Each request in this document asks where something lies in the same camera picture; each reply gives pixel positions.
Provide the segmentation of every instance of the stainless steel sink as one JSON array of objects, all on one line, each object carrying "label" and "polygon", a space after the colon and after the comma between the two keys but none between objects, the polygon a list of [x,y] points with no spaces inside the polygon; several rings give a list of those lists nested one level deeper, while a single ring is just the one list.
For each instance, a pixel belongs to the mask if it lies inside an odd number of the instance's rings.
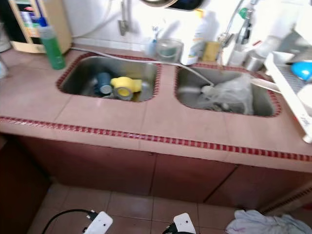
[{"label": "stainless steel sink", "polygon": [[[217,69],[196,67],[193,68],[214,84],[229,81],[242,75],[241,72],[237,71],[220,71]],[[207,83],[185,69],[179,69],[176,81],[177,84],[175,95],[177,99],[185,106],[195,109],[203,109],[199,106],[197,100],[201,94],[201,88],[204,85],[207,85]],[[254,115],[263,117],[275,115],[276,107],[273,105],[267,90],[252,85],[252,92]]]},{"label": "stainless steel sink", "polygon": [[90,56],[81,59],[60,84],[59,89],[68,94],[104,98],[94,92],[94,85],[97,82],[96,74],[101,72],[108,72],[112,78],[126,76],[132,79],[141,79],[142,90],[134,93],[131,101],[146,101],[153,96],[157,65],[121,61],[101,56]]}]

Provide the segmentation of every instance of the dish rack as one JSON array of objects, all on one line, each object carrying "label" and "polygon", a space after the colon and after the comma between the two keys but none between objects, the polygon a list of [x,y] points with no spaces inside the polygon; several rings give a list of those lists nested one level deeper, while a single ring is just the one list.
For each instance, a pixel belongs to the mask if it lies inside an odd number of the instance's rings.
[{"label": "dish rack", "polygon": [[272,77],[281,94],[297,118],[306,135],[303,140],[312,143],[312,117],[308,115],[305,107],[297,97],[297,93],[306,85],[306,82],[298,79],[290,70],[290,65],[285,63],[294,54],[272,52],[264,62],[268,75]]}]

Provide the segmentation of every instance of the cabinet door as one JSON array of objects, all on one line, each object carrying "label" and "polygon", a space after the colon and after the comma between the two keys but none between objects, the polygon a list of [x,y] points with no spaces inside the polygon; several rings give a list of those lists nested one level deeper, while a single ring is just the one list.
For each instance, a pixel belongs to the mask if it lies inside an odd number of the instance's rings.
[{"label": "cabinet door", "polygon": [[148,152],[19,138],[60,183],[139,195],[149,193],[155,156]]},{"label": "cabinet door", "polygon": [[256,209],[312,180],[312,174],[241,165],[207,203]]},{"label": "cabinet door", "polygon": [[235,167],[230,163],[158,154],[152,194],[203,202]]},{"label": "cabinet door", "polygon": [[6,143],[0,149],[0,233],[26,233],[49,186],[26,153]]}]

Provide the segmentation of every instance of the cable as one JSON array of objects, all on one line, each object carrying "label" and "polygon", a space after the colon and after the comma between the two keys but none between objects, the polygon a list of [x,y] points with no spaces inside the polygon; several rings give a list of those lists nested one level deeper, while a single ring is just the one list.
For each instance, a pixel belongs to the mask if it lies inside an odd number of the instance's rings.
[{"label": "cable", "polygon": [[83,52],[90,52],[93,54],[97,54],[97,55],[101,55],[104,57],[108,57],[111,59],[118,59],[121,61],[127,61],[127,62],[140,62],[140,63],[154,63],[154,64],[166,64],[166,65],[173,65],[173,66],[178,66],[178,67],[182,67],[190,72],[192,72],[193,74],[195,74],[196,76],[198,76],[199,78],[201,78],[202,80],[204,80],[205,82],[207,82],[210,86],[214,87],[214,84],[208,80],[207,78],[205,78],[202,74],[198,73],[197,71],[195,71],[194,69],[188,67],[188,66],[184,66],[183,64],[180,63],[169,63],[169,62],[162,62],[162,61],[149,61],[149,60],[135,60],[135,59],[128,59],[128,58],[119,58],[113,55],[109,55],[109,54],[105,54],[105,53],[101,53],[95,50],[89,50],[89,49],[82,49],[82,48],[78,48],[78,47],[71,47],[72,50],[78,50],[78,51],[83,51]]},{"label": "cable", "polygon": [[81,38],[89,33],[92,33],[94,32],[95,30],[97,30],[98,28],[100,28],[101,26],[103,26],[103,24],[106,22],[107,20],[107,17],[111,11],[111,8],[112,8],[112,2],[113,0],[109,0],[108,2],[108,5],[107,5],[107,9],[103,15],[103,19],[102,20],[99,20],[98,23],[92,28],[90,29],[89,31],[85,32],[85,33],[82,33],[82,34],[78,34],[78,35],[72,35],[72,38]]},{"label": "cable", "polygon": [[47,229],[49,228],[49,225],[53,222],[54,219],[56,219],[57,217],[63,215],[63,214],[67,214],[67,213],[71,213],[71,212],[83,212],[83,213],[86,213],[88,214],[88,217],[90,220],[94,220],[95,217],[98,215],[96,212],[94,211],[88,211],[88,210],[84,210],[84,209],[71,209],[71,210],[66,210],[66,211],[63,211],[63,212],[60,212],[58,214],[56,214],[55,216],[53,216],[49,222],[45,225],[43,231],[42,231],[42,234],[45,234],[45,232],[47,231]]}]

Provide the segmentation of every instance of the dish soap bottle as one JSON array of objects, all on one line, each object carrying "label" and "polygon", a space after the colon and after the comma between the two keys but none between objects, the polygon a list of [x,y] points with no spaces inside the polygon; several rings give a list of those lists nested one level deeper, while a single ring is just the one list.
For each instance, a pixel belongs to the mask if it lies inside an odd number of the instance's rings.
[{"label": "dish soap bottle", "polygon": [[184,47],[180,62],[183,65],[191,65],[197,62],[200,52],[203,51],[204,30],[207,30],[207,22],[203,19],[203,10],[196,9],[190,12],[191,18],[183,22],[184,28]]},{"label": "dish soap bottle", "polygon": [[55,70],[63,69],[65,67],[65,60],[59,49],[59,43],[53,27],[47,24],[44,17],[38,18],[38,23],[40,25],[38,27],[40,39],[44,45],[52,68]]}]

